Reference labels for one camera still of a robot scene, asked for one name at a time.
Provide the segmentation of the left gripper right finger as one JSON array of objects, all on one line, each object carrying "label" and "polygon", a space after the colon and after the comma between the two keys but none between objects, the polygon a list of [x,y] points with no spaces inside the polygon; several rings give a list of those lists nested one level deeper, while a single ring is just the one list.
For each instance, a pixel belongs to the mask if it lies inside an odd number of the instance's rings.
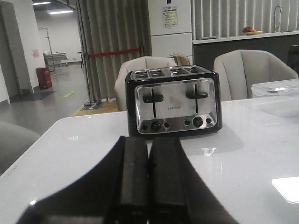
[{"label": "left gripper right finger", "polygon": [[149,223],[236,222],[197,174],[179,139],[155,138],[149,155]]}]

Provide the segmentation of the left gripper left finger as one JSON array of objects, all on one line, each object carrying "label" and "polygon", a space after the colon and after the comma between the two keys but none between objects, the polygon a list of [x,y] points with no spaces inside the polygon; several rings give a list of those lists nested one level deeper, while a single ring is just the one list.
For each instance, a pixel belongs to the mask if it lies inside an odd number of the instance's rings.
[{"label": "left gripper left finger", "polygon": [[145,224],[148,150],[143,138],[121,136],[89,172],[28,206],[20,224]]}]

